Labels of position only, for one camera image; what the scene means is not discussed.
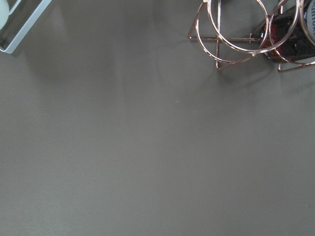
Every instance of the white label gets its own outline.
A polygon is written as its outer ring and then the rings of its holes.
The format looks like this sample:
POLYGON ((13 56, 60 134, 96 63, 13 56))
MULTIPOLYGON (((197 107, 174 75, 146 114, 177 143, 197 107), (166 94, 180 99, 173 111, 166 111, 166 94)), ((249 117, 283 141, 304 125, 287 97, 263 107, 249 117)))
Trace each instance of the white label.
POLYGON ((315 0, 312 0, 306 12, 307 28, 310 36, 315 40, 315 0))

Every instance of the white round object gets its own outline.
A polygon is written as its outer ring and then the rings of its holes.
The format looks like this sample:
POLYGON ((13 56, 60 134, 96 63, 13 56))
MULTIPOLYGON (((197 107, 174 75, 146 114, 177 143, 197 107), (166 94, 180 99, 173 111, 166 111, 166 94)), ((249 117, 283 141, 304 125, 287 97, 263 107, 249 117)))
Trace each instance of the white round object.
POLYGON ((6 0, 0 0, 0 29, 5 25, 9 17, 9 4, 6 0))

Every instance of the bottle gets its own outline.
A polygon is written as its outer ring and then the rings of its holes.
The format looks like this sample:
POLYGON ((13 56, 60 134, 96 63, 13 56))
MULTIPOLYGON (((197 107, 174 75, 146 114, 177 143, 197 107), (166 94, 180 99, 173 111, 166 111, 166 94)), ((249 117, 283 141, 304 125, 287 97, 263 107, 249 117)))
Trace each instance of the bottle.
MULTIPOLYGON (((304 20, 306 21, 308 32, 311 37, 315 40, 315 0, 305 0, 304 2, 304 20)), ((271 26, 271 36, 276 43, 281 40, 287 33, 289 27, 293 22, 295 15, 295 6, 285 11, 283 14, 279 14, 274 17, 271 26)), ((265 26, 263 26, 259 31, 258 35, 253 34, 254 37, 260 39, 260 42, 264 38, 265 26)), ((269 37, 267 37, 266 42, 263 47, 271 46, 269 37)), ((277 47, 278 52, 290 61, 298 61, 302 59, 315 57, 315 46, 305 35, 301 24, 298 22, 292 35, 289 39, 282 45, 277 47)), ((277 63, 285 63, 281 57, 277 54, 275 50, 266 52, 267 58, 271 59, 277 63)))

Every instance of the wire frame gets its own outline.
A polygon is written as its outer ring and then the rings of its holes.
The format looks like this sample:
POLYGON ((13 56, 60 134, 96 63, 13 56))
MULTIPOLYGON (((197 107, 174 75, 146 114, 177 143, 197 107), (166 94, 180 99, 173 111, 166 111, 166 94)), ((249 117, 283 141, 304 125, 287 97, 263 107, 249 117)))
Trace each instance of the wire frame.
POLYGON ((309 66, 313 66, 315 65, 315 61, 310 62, 310 63, 302 63, 302 62, 296 62, 296 61, 292 61, 286 57, 284 57, 283 55, 281 55, 281 53, 278 50, 278 47, 280 47, 282 44, 284 44, 292 35, 293 31, 296 28, 297 23, 299 22, 301 25, 301 28, 303 30, 303 32, 305 33, 306 37, 310 40, 310 42, 312 44, 314 44, 315 46, 315 41, 313 40, 313 38, 310 36, 308 30, 307 30, 307 25, 306 22, 304 20, 304 0, 295 0, 296 1, 296 5, 295 5, 295 12, 294 12, 294 17, 293 17, 293 21, 288 29, 288 31, 286 32, 286 34, 284 35, 284 37, 280 40, 278 40, 276 43, 274 42, 273 38, 272 38, 272 34, 271 34, 271 28, 272 28, 272 22, 273 22, 273 18, 275 17, 276 14, 282 14, 283 13, 283 8, 284 5, 288 2, 288 0, 279 0, 278 4, 275 6, 275 8, 273 9, 273 11, 268 14, 266 11, 266 7, 264 6, 264 4, 261 2, 261 0, 256 0, 256 2, 259 4, 263 14, 264 14, 264 20, 262 20, 250 33, 249 37, 244 37, 244 38, 239 38, 239 37, 224 37, 221 34, 221 0, 217 0, 218 6, 217 6, 217 11, 218 11, 218 18, 217 18, 217 24, 214 21, 214 17, 213 17, 213 4, 212 4, 212 0, 203 0, 203 2, 201 3, 199 10, 198 10, 198 14, 193 22, 193 24, 190 27, 190 30, 188 32, 188 38, 190 40, 194 40, 196 39, 199 42, 200 47, 203 49, 203 51, 210 56, 212 59, 215 60, 216 62, 216 69, 217 70, 223 70, 226 69, 228 67, 246 62, 252 58, 254 58, 257 54, 263 54, 269 51, 274 51, 282 60, 283 62, 287 62, 289 64, 291 64, 293 67, 289 68, 289 69, 283 69, 282 63, 278 64, 278 71, 279 72, 284 72, 284 71, 291 71, 291 70, 295 70, 295 69, 301 69, 301 68, 305 68, 305 67, 309 67, 309 66), (208 36, 201 36, 200 35, 200 29, 199 29, 199 20, 200 17, 202 16, 203 13, 207 13, 208 15, 208 19, 209 22, 216 34, 216 36, 214 37, 208 37, 208 36), (258 28, 262 27, 263 25, 265 25, 265 34, 264 37, 262 39, 259 38, 253 38, 253 32, 255 30, 257 30, 258 28), (268 42, 271 43, 271 45, 268 45, 268 47, 264 47, 263 45, 265 44, 265 42, 268 40, 268 42), (204 45, 203 41, 215 41, 217 43, 216 46, 216 53, 211 53, 204 45), (241 48, 237 45, 235 45, 233 42, 260 42, 258 49, 256 50, 251 50, 251 49, 246 49, 246 48, 241 48), (245 56, 241 59, 238 60, 226 60, 226 59, 222 59, 220 57, 220 44, 224 43, 225 45, 227 45, 229 48, 244 53, 244 54, 249 54, 248 56, 245 56))

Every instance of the gray tabletop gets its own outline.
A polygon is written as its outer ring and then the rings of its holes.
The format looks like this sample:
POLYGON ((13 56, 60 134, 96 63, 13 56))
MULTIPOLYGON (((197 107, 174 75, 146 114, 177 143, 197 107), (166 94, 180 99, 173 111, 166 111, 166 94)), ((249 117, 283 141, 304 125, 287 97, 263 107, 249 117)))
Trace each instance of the gray tabletop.
POLYGON ((54 0, 0 54, 0 235, 315 235, 315 68, 217 72, 199 3, 54 0))

